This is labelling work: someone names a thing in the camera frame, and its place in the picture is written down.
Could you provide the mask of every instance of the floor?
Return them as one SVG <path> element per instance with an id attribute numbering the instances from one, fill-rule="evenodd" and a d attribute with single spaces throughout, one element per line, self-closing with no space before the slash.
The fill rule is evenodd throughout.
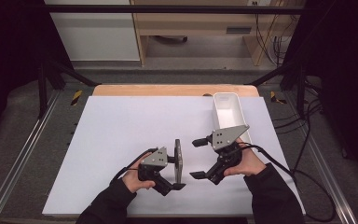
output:
<path id="1" fill-rule="evenodd" d="M 176 39 L 152 38 L 145 66 L 113 62 L 107 67 L 79 64 L 77 70 L 85 77 L 102 83 L 244 84 L 265 75 L 274 67 L 275 64 L 267 58 L 261 66 L 254 67 L 241 38 L 190 36 L 186 43 Z M 43 132 L 35 142 L 32 153 L 18 170 L 18 178 L 14 178 L 16 185 L 9 189 L 10 194 L 3 199 L 4 204 L 0 207 L 1 223 L 4 223 L 5 218 L 16 218 L 7 223 L 16 223 L 19 218 L 39 220 L 34 223 L 42 223 L 40 220 L 55 223 L 74 222 L 73 218 L 44 217 L 41 214 L 48 191 L 54 183 L 76 130 L 87 96 L 91 95 L 93 90 L 66 75 L 64 78 L 67 85 L 63 91 L 56 92 L 49 88 L 49 96 L 58 94 L 56 105 L 48 122 L 43 126 Z M 295 119 L 288 118 L 295 114 L 290 104 L 295 96 L 291 91 L 280 91 L 276 85 L 279 80 L 279 77 L 273 78 L 258 88 L 260 95 L 265 98 L 268 112 L 276 127 Z M 83 91 L 82 96 L 76 105 L 71 105 L 78 90 Z M 276 94 L 278 101 L 271 100 L 271 91 Z M 315 99 L 315 92 L 308 90 L 306 101 L 310 103 Z M 35 126 L 37 114 L 36 82 L 20 87 L 9 95 L 7 109 L 0 122 L 0 187 Z M 294 122 L 292 125 L 276 129 L 289 167 L 295 165 L 304 142 L 301 124 L 301 121 Z M 317 107 L 316 112 L 310 116 L 309 127 L 312 139 L 317 143 L 342 190 L 345 202 L 355 217 L 355 223 L 358 223 L 357 162 L 342 157 L 340 143 L 321 107 Z M 323 183 L 318 162 L 311 152 L 310 146 L 307 145 L 298 168 Z M 302 175 L 298 176 L 298 182 L 307 213 L 315 217 L 328 218 L 333 210 L 324 192 Z M 307 223 L 315 223 L 309 217 L 306 217 L 306 220 Z M 342 220 L 342 217 L 336 216 L 330 223 L 352 223 Z"/>

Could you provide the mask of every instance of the metal frame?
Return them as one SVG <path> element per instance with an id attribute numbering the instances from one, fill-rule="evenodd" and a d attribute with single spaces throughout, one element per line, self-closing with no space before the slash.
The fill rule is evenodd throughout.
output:
<path id="1" fill-rule="evenodd" d="M 318 13 L 323 11 L 321 8 L 304 8 L 304 7 L 225 7 L 225 6 L 218 6 L 218 7 L 206 7 L 206 6 L 122 6 L 122 5 L 24 5 L 23 8 L 25 10 L 42 10 L 51 13 L 199 13 L 199 14 L 285 14 L 285 15 L 303 15 L 303 14 L 312 14 Z M 317 23 L 318 25 L 322 22 L 325 15 L 328 13 L 328 8 L 324 15 L 322 16 L 321 20 Z M 316 27 L 313 28 L 312 32 L 308 36 L 308 38 L 304 41 L 307 42 L 312 35 L 314 35 Z M 307 43 L 303 43 L 301 47 L 306 47 Z M 260 79 L 251 83 L 252 85 L 259 86 L 263 82 L 280 75 L 282 73 L 287 72 L 289 69 L 293 67 L 297 67 L 301 65 L 301 60 L 293 60 L 287 62 L 283 67 L 277 68 L 276 70 L 268 73 L 267 75 L 261 77 Z M 45 74 L 43 71 L 44 66 L 41 66 L 41 70 L 39 71 L 39 84 L 41 85 L 42 95 L 44 95 L 46 85 L 45 82 Z M 76 73 L 72 73 L 66 69 L 66 73 L 70 75 L 77 75 Z M 25 166 L 29 156 L 31 155 L 34 145 L 36 144 L 38 137 L 42 133 L 49 116 L 55 106 L 55 103 L 60 95 L 59 91 L 55 91 L 53 96 L 50 98 L 49 106 L 46 108 L 41 108 L 41 110 L 46 110 L 46 113 L 41 113 L 39 115 L 40 119 L 37 121 L 36 125 L 34 126 L 33 131 L 31 132 L 28 140 L 26 141 L 23 149 L 19 157 L 16 159 L 12 169 L 10 170 L 9 174 L 7 175 L 6 180 L 4 181 L 2 187 L 0 188 L 0 213 L 11 193 L 17 180 L 21 175 L 21 171 Z M 291 96 L 288 97 L 289 103 L 294 108 L 294 103 L 292 102 Z M 307 127 L 303 128 L 303 132 L 307 132 Z M 328 165 L 326 164 L 319 148 L 317 147 L 314 139 L 310 136 L 310 150 L 312 158 L 314 159 L 316 166 L 320 172 L 320 175 L 324 181 L 324 184 L 327 186 L 327 189 L 333 196 L 335 204 L 337 206 L 337 213 L 343 223 L 357 223 L 356 219 L 339 187 L 337 184 L 336 179 L 334 178 L 333 174 L 331 173 Z"/>
<path id="2" fill-rule="evenodd" d="M 227 7 L 227 6 L 126 6 L 126 5 L 24 5 L 25 9 L 53 13 L 198 13 L 198 14 L 284 14 L 302 15 L 321 11 L 304 7 Z"/>

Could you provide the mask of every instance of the hand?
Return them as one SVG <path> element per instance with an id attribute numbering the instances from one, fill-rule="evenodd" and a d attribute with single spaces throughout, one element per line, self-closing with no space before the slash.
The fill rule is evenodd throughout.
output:
<path id="1" fill-rule="evenodd" d="M 237 143 L 240 144 L 240 147 L 246 146 L 240 138 L 237 139 Z M 240 164 L 226 169 L 224 175 L 257 175 L 265 168 L 266 164 L 258 159 L 255 153 L 249 148 L 242 151 Z"/>
<path id="2" fill-rule="evenodd" d="M 127 171 L 126 174 L 123 176 L 123 182 L 127 186 L 127 189 L 131 193 L 135 193 L 138 191 L 138 189 L 150 189 L 155 187 L 156 183 L 151 180 L 141 181 L 138 179 L 138 166 L 141 163 L 141 161 L 148 157 L 151 153 L 145 154 L 141 159 L 139 159 L 136 163 L 133 164 L 132 167 L 130 167 L 131 170 Z"/>

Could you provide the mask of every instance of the metal rail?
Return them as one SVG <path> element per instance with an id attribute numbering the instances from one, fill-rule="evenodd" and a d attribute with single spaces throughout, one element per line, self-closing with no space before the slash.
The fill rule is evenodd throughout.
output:
<path id="1" fill-rule="evenodd" d="M 34 126 L 33 130 L 31 131 L 28 139 L 26 140 L 22 150 L 17 157 L 16 161 L 14 162 L 11 170 L 9 171 L 4 183 L 0 188 L 0 213 L 2 212 L 8 197 L 10 196 L 11 191 L 14 189 L 23 168 L 25 167 L 26 162 L 28 161 L 32 151 L 34 150 L 34 146 L 36 145 L 37 140 L 39 139 L 40 134 L 43 132 L 46 123 L 56 105 L 57 99 L 60 96 L 60 91 L 53 91 L 49 102 L 48 102 L 48 109 L 45 115 L 38 119 L 36 125 Z"/>
<path id="2" fill-rule="evenodd" d="M 320 12 L 319 8 L 304 7 L 228 7 L 170 5 L 24 5 L 32 11 L 54 13 L 199 13 L 199 14 L 284 14 L 303 15 Z"/>

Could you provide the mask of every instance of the black sleeve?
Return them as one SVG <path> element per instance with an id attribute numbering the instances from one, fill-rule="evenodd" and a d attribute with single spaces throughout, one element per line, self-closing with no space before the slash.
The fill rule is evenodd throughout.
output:
<path id="1" fill-rule="evenodd" d="M 136 193 L 131 193 L 121 178 L 113 180 L 83 211 L 76 224 L 124 223 L 127 207 L 135 196 Z"/>
<path id="2" fill-rule="evenodd" d="M 272 164 L 266 165 L 258 175 L 243 178 L 253 194 L 255 223 L 305 223 L 296 195 Z"/>

